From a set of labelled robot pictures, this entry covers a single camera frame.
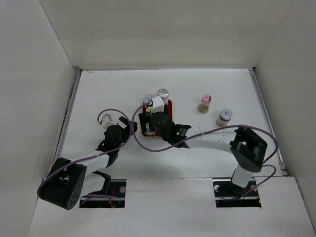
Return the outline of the silver cap tall bottle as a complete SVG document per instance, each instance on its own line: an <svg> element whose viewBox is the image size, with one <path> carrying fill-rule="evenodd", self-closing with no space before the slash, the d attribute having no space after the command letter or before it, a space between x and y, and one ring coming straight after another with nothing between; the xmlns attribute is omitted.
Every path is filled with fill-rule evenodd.
<svg viewBox="0 0 316 237"><path fill-rule="evenodd" d="M169 91L166 88L160 88L157 91L157 96L159 96L163 100L164 104L168 104Z"/></svg>

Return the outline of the pink cap spice bottle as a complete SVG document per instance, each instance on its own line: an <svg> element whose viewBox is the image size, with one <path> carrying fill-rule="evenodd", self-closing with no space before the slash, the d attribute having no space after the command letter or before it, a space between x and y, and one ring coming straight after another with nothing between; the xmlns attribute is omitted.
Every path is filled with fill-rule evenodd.
<svg viewBox="0 0 316 237"><path fill-rule="evenodd" d="M210 108L211 99L212 97L209 94L203 95L199 105L197 106L197 110L203 114L207 113Z"/></svg>

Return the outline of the silver cap blue label bottle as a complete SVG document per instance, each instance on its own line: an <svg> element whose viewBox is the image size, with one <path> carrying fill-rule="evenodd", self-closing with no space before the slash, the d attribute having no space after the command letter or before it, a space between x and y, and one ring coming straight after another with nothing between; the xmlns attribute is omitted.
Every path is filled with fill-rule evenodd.
<svg viewBox="0 0 316 237"><path fill-rule="evenodd" d="M153 126L150 123L146 123L145 124L145 135L146 136L155 136L155 130L153 128Z"/></svg>

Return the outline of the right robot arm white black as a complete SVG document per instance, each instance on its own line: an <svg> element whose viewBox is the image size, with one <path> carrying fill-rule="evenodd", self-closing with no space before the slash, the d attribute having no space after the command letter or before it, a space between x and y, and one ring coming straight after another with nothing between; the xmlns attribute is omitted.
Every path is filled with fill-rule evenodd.
<svg viewBox="0 0 316 237"><path fill-rule="evenodd" d="M246 191L249 180L254 173L259 173L263 166L267 142L251 128L237 126L236 130L221 132L198 132L190 125L175 124L164 112L140 113L138 115L141 129L149 129L160 138L176 148L206 148L232 154L237 161L229 190L234 195Z"/></svg>

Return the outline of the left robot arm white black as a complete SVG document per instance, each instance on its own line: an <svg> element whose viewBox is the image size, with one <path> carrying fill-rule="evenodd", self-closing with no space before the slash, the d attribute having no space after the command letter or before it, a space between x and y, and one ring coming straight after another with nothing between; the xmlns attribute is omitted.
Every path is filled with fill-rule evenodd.
<svg viewBox="0 0 316 237"><path fill-rule="evenodd" d="M92 198L115 199L111 177L101 170L114 164L119 150L138 128L136 122L123 116L119 121L114 123L109 114L103 117L104 139L88 157L58 158L37 190L39 198L66 210Z"/></svg>

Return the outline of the red rectangular tray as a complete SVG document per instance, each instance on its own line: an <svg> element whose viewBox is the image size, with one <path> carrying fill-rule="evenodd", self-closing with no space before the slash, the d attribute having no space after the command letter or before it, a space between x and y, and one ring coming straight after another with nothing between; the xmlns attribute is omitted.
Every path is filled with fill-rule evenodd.
<svg viewBox="0 0 316 237"><path fill-rule="evenodd" d="M142 112L141 113L146 113L146 108L148 106L145 106L143 104L143 107L142 107ZM168 104L165 105L165 108L164 108L164 113L169 115L170 119L173 120L173 113L172 113L172 101L169 100L168 101ZM160 135L155 131L155 136L154 137L160 137Z"/></svg>

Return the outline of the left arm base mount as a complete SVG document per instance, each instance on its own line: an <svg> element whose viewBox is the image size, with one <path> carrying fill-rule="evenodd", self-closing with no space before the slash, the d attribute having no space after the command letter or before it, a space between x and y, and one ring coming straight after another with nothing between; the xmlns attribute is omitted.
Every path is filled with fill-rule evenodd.
<svg viewBox="0 0 316 237"><path fill-rule="evenodd" d="M101 171L89 174L81 191L80 208L124 208L127 180Z"/></svg>

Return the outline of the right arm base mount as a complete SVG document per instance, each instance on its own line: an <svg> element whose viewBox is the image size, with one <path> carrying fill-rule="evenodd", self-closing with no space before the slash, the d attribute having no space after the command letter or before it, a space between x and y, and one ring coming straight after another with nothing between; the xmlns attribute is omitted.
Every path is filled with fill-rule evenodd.
<svg viewBox="0 0 316 237"><path fill-rule="evenodd" d="M215 180L213 182L215 204L218 208L261 207L257 190L244 194L256 185L254 179L250 180L246 188L241 188L228 180Z"/></svg>

